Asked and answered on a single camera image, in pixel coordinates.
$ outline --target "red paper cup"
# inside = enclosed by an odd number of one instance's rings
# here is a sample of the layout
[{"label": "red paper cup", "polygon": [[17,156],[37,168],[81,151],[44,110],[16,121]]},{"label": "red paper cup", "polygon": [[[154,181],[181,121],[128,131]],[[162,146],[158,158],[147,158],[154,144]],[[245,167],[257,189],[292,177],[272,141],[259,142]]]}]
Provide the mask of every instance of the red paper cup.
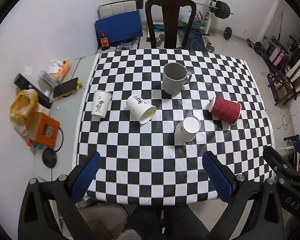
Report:
[{"label": "red paper cup", "polygon": [[235,124],[240,116],[241,104],[223,98],[213,97],[209,112],[227,121],[229,124]]}]

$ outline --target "dark brown chair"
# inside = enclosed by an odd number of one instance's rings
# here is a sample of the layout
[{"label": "dark brown chair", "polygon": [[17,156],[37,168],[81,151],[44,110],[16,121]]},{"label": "dark brown chair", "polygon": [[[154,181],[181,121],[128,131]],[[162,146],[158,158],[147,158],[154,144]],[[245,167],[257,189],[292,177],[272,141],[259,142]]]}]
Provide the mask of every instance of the dark brown chair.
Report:
[{"label": "dark brown chair", "polygon": [[284,73],[281,71],[277,72],[276,77],[274,80],[268,85],[268,87],[271,87],[274,85],[276,82],[281,83],[281,86],[278,88],[278,90],[282,89],[285,87],[287,94],[284,95],[282,98],[280,98],[276,103],[275,106],[279,105],[281,102],[288,103],[291,99],[297,99],[297,96],[300,95],[300,90],[297,90],[296,88],[300,86],[300,75],[295,78],[295,80],[292,81],[293,77],[297,74],[298,70],[300,69],[300,65],[296,68],[296,70],[292,73],[290,77],[286,76]]},{"label": "dark brown chair", "polygon": [[185,36],[183,38],[182,47],[185,47],[188,42],[189,34],[194,21],[197,5],[191,0],[147,0],[145,3],[145,14],[147,17],[151,48],[155,49],[155,33],[151,14],[152,5],[159,5],[162,7],[163,25],[164,25],[164,48],[175,49],[177,46],[178,36],[178,21],[180,7],[191,6],[191,15],[186,28]]}]

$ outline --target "checkered tablecloth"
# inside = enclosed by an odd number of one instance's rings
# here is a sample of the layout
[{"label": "checkered tablecloth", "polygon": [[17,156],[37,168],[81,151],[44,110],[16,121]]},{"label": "checkered tablecloth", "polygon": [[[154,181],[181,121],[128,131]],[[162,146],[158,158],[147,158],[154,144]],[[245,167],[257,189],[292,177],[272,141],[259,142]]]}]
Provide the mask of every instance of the checkered tablecloth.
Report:
[{"label": "checkered tablecloth", "polygon": [[[162,69],[168,62],[186,66],[191,82],[177,96],[162,90]],[[113,93],[111,110],[98,121],[91,116],[93,92]],[[140,125],[126,108],[131,95],[157,107]],[[214,97],[242,105],[235,125],[212,116]],[[88,196],[98,200],[141,205],[175,205],[216,198],[202,167],[210,150],[234,174],[263,181],[271,169],[263,148],[271,145],[271,128],[245,61],[178,49],[138,49],[101,54],[89,84],[78,136],[77,163],[98,151],[101,168]],[[175,145],[174,129],[186,116],[201,120],[196,138]]]}]

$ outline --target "black pants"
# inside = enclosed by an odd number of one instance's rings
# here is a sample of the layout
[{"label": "black pants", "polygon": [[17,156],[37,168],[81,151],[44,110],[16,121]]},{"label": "black pants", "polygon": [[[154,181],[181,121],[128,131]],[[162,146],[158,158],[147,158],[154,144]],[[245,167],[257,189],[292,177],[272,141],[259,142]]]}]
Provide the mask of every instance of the black pants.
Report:
[{"label": "black pants", "polygon": [[[161,213],[165,220],[164,235],[160,224]],[[134,229],[142,240],[197,236],[205,238],[209,231],[188,205],[138,206],[129,216],[124,230]]]}]

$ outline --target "silver bolt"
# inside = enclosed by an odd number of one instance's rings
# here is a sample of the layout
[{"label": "silver bolt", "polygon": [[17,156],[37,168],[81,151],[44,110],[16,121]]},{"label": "silver bolt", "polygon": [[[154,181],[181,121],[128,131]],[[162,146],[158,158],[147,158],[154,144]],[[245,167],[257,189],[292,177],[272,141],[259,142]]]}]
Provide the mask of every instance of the silver bolt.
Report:
[{"label": "silver bolt", "polygon": [[30,184],[33,185],[36,183],[36,179],[30,179]]},{"label": "silver bolt", "polygon": [[273,181],[273,179],[267,179],[267,182],[268,182],[268,184],[270,184],[270,185],[272,185],[272,184],[274,184],[274,181]]},{"label": "silver bolt", "polygon": [[237,179],[238,179],[238,181],[244,181],[245,180],[244,175],[241,175],[241,174],[237,175]]},{"label": "silver bolt", "polygon": [[58,179],[59,179],[60,181],[65,181],[65,180],[67,179],[67,175],[62,174],[62,175],[60,175],[60,176],[58,177]]}]

